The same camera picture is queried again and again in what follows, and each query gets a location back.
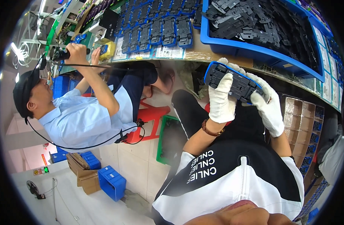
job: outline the white glove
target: white glove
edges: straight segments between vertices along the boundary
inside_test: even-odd
[[[251,94],[251,103],[257,107],[262,122],[271,136],[279,137],[284,131],[284,124],[278,94],[264,79],[251,73],[246,73],[246,77],[261,86],[264,96],[254,91]]]
[[[238,65],[228,63],[226,58],[221,58],[218,62],[239,70]],[[219,82],[216,89],[208,86],[208,94],[210,96],[210,119],[216,123],[226,123],[235,119],[235,109],[237,99],[228,95],[233,82],[233,75],[227,73]]]

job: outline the brown leather watch strap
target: brown leather watch strap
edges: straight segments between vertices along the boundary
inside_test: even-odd
[[[213,133],[213,132],[209,131],[209,130],[206,128],[207,120],[208,120],[208,119],[205,119],[205,120],[203,121],[203,123],[202,123],[202,130],[203,130],[204,132],[206,132],[208,135],[214,136],[214,137],[218,137],[218,136],[220,136],[220,135],[225,131],[224,128],[223,128],[220,132],[218,132],[218,133]]]

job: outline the black cap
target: black cap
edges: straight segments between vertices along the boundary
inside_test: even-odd
[[[34,69],[19,76],[19,80],[13,89],[13,100],[17,111],[24,118],[27,124],[27,117],[29,110],[27,109],[27,102],[29,101],[32,88],[38,84],[39,70]]]

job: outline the white zipper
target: white zipper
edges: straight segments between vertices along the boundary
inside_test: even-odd
[[[241,157],[242,166],[242,182],[241,182],[241,193],[238,195],[238,201],[247,199],[246,197],[246,183],[247,183],[247,157]]]

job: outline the red sign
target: red sign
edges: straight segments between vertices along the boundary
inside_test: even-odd
[[[46,166],[47,165],[46,158],[44,157],[44,154],[41,154],[41,155],[42,155],[42,159],[43,159],[44,165]]]

